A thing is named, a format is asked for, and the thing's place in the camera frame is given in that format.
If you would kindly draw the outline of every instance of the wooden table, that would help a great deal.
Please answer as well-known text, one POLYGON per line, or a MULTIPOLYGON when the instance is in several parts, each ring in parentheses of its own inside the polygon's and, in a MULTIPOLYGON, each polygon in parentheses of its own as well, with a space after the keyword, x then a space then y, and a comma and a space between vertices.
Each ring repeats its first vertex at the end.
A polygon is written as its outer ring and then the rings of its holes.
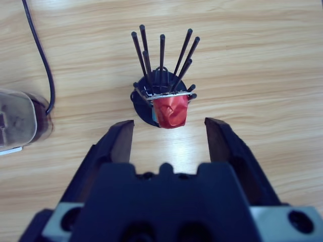
MULTIPOLYGON (((282 201, 323 214, 323 12, 320 0, 29 0, 57 90, 52 135, 0 158, 0 241, 54 208, 90 146, 134 119, 138 172, 209 162, 204 118, 228 122, 282 201), (187 124, 145 124, 129 99, 142 76, 130 33, 145 24, 152 67, 159 35, 174 70, 188 28, 201 41, 185 76, 196 84, 187 124)), ((0 87, 49 99, 47 76, 20 0, 0 9, 0 87)))

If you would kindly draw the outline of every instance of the black wire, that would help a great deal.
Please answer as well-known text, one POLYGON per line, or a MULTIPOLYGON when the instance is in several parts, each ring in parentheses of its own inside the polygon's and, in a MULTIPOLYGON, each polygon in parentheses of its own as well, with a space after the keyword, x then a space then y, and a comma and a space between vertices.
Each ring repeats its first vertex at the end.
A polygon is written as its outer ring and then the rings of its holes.
POLYGON ((29 12, 29 9, 28 9, 27 2, 26 2, 26 0, 22 0, 22 3, 23 3, 24 8, 25 8, 25 13, 26 13, 26 17, 27 17, 27 20, 28 20, 28 24, 29 24, 30 30, 32 32, 32 35, 34 36, 34 40, 35 40, 35 43, 37 45, 37 49, 39 51, 41 60, 44 63, 44 66, 45 66, 45 69, 46 69, 46 72, 47 72, 47 76, 48 76, 49 90, 50 90, 50 101, 49 101, 48 108, 46 110, 46 115, 49 115, 50 112, 52 111, 52 109, 54 108, 54 104, 55 104, 55 86, 54 86, 54 81, 52 79, 52 74, 51 74, 50 67, 48 65, 48 62, 47 62, 45 53, 42 50, 40 41, 39 41, 38 36, 37 36, 37 32, 36 32, 35 27, 34 27, 34 24, 32 22, 32 19, 31 19, 31 16, 30 16, 30 12, 29 12))

